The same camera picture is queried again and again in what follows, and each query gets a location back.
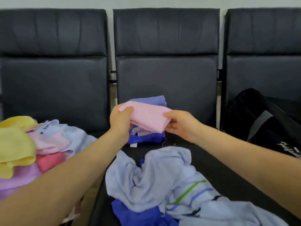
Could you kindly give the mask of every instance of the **forearm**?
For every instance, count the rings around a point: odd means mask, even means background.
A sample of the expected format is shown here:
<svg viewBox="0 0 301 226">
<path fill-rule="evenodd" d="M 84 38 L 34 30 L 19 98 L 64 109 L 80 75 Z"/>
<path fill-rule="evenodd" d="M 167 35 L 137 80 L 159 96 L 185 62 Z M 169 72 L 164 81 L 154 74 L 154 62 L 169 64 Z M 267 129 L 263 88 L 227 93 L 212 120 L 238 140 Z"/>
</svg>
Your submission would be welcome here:
<svg viewBox="0 0 301 226">
<path fill-rule="evenodd" d="M 2 225 L 59 225 L 105 172 L 125 141 L 109 130 L 78 155 L 56 166 L 0 203 Z"/>
<path fill-rule="evenodd" d="M 202 124 L 197 144 L 301 218 L 299 159 L 247 143 Z"/>
</svg>

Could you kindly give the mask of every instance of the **green stripe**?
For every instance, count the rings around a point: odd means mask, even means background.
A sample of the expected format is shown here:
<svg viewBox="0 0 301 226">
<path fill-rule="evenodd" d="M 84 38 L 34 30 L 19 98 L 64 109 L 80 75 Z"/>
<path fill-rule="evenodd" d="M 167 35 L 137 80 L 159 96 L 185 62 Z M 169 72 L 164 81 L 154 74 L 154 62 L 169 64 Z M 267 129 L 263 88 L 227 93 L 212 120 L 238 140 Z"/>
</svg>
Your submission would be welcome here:
<svg viewBox="0 0 301 226">
<path fill-rule="evenodd" d="M 207 180 L 201 180 L 201 181 L 199 181 L 199 182 L 196 182 L 196 183 L 194 183 L 192 186 L 190 186 L 189 188 L 188 188 L 188 190 L 186 190 L 186 192 L 185 193 L 183 193 L 181 196 L 179 196 L 176 200 L 175 200 L 175 202 L 174 203 L 172 203 L 172 204 L 179 204 L 180 203 L 180 201 L 182 201 L 182 199 L 198 184 L 198 183 L 204 183 L 204 182 L 207 182 Z"/>
</svg>

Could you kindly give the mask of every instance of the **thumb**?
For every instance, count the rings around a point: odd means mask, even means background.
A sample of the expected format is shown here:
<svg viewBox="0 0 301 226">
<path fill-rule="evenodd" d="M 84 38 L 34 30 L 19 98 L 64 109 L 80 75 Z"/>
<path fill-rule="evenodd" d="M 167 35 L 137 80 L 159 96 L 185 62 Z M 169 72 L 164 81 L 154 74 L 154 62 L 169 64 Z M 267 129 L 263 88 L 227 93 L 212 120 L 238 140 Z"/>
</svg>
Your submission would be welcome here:
<svg viewBox="0 0 301 226">
<path fill-rule="evenodd" d="M 166 118 L 177 119 L 179 117 L 179 110 L 171 110 L 167 113 L 163 113 Z"/>
<path fill-rule="evenodd" d="M 134 111 L 134 107 L 129 106 L 129 107 L 126 107 L 125 110 L 123 110 L 121 113 L 125 114 L 126 116 L 130 116 L 133 111 Z"/>
</svg>

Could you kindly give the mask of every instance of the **floor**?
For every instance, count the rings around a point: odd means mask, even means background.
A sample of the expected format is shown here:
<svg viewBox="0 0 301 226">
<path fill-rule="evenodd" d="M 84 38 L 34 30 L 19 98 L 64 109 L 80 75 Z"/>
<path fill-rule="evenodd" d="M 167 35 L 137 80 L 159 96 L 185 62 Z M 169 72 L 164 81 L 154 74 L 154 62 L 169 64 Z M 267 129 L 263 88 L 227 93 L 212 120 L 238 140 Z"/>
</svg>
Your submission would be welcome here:
<svg viewBox="0 0 301 226">
<path fill-rule="evenodd" d="M 111 109 L 117 104 L 117 87 L 116 84 L 110 85 L 111 93 Z M 219 129 L 219 118 L 220 118 L 220 107 L 221 107 L 221 83 L 217 84 L 217 102 L 216 102 L 216 127 Z M 91 188 L 87 190 L 82 200 L 80 217 L 75 219 L 72 226 L 85 226 L 90 216 L 90 211 L 94 204 L 94 200 L 99 189 L 100 183 L 103 179 L 103 175 L 93 184 Z"/>
</svg>

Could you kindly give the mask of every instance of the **person's left hand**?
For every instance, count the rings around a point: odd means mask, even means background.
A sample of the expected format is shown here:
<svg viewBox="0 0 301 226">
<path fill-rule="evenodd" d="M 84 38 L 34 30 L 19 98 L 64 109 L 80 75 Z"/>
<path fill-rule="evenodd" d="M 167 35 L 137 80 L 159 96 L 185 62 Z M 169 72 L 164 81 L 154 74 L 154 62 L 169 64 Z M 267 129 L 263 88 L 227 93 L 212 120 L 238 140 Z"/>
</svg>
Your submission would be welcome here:
<svg viewBox="0 0 301 226">
<path fill-rule="evenodd" d="M 111 112 L 110 124 L 111 130 L 121 134 L 121 138 L 124 138 L 126 142 L 129 140 L 129 129 L 131 126 L 131 114 L 134 110 L 133 106 L 127 107 L 122 112 L 119 112 L 119 107 L 123 104 L 117 105 Z"/>
</svg>

